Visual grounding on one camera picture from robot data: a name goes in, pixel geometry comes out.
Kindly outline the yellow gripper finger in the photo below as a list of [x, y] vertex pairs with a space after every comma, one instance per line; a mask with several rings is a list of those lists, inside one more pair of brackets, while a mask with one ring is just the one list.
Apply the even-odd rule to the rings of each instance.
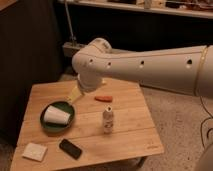
[[75, 102], [76, 100], [78, 100], [80, 97], [83, 96], [83, 93], [81, 92], [81, 90], [75, 86], [71, 93], [67, 96], [67, 101], [68, 102]]

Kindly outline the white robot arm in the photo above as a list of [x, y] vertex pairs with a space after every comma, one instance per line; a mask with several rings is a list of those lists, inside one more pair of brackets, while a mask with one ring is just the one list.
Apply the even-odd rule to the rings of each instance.
[[213, 45], [113, 53], [107, 40], [96, 38], [75, 53], [72, 66], [84, 92], [107, 77], [213, 99]]

